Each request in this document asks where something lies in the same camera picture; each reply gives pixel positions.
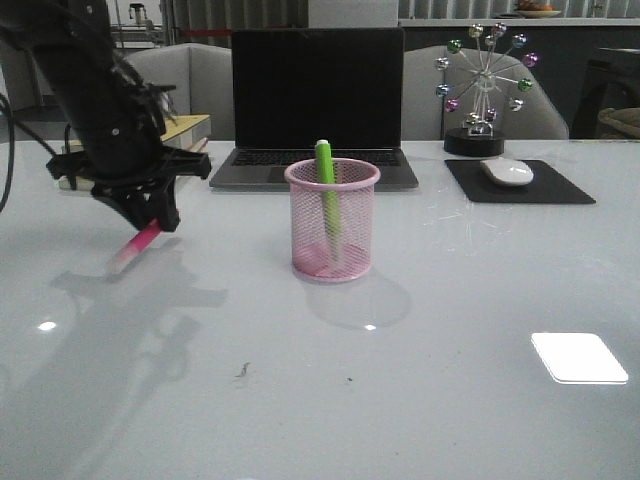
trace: pink mesh pen holder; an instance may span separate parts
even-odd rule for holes
[[[371,268],[373,189],[380,170],[334,158],[335,184],[317,183],[315,160],[289,166],[293,266],[322,282],[344,282]]]

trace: black cable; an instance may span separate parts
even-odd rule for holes
[[[2,192],[2,198],[0,198],[0,212],[4,210],[4,206],[9,199],[9,192],[11,191],[11,181],[13,179],[13,164],[16,155],[16,130],[13,123],[13,113],[9,107],[9,100],[7,97],[0,93],[0,112],[7,118],[7,130],[9,131],[9,161],[7,163],[7,177],[4,181],[4,191]]]
[[[49,152],[49,154],[52,157],[57,157],[58,156],[56,151],[53,148],[51,148],[51,146],[40,135],[38,135],[36,132],[31,130],[29,127],[27,127],[20,120],[18,120],[17,118],[13,117],[13,123],[14,123],[14,125],[16,127],[18,127],[20,130],[22,130],[24,133],[26,133],[31,138],[33,138],[36,142],[38,142],[40,144],[40,146],[42,148],[44,148],[47,152]]]
[[[67,123],[64,127],[64,153],[71,153],[71,144],[69,143],[69,134],[71,133],[71,124]]]

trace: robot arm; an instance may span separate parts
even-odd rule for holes
[[[160,88],[145,84],[114,51],[104,0],[0,0],[0,37],[30,52],[84,151],[58,155],[54,178],[94,181],[91,194],[138,230],[180,222],[176,175],[205,179],[206,154],[162,145]]]

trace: mouse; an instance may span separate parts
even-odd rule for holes
[[[497,157],[481,160],[480,165],[491,181],[498,185],[518,187],[533,180],[533,171],[522,160]]]

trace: gray chair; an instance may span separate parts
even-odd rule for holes
[[[211,115],[212,140],[233,140],[231,50],[184,43],[135,52],[126,60],[145,82],[175,85],[169,93],[180,115]]]
[[[478,56],[477,50],[463,49],[463,52],[468,58],[475,59]],[[438,71],[434,63],[437,58],[443,56],[447,56],[451,64],[447,70]],[[491,106],[498,110],[494,127],[501,130],[507,139],[569,138],[566,122],[531,72],[519,60],[509,56],[500,60],[499,68],[510,65],[515,66],[500,72],[500,75],[513,80],[529,78],[533,82],[533,88],[528,92],[520,92],[515,84],[499,82],[498,86],[505,95],[497,90],[490,94]],[[435,95],[435,89],[442,83],[458,87],[467,84],[471,75],[462,70],[465,68],[469,69],[470,65],[464,57],[460,54],[448,54],[444,46],[427,47],[405,53],[403,140],[439,140],[443,138],[444,132],[461,125],[464,116],[469,113],[473,105],[473,92],[469,91],[461,98],[461,107],[456,112],[446,113],[443,111],[442,99]],[[522,98],[525,101],[519,112],[509,109],[509,96]]]

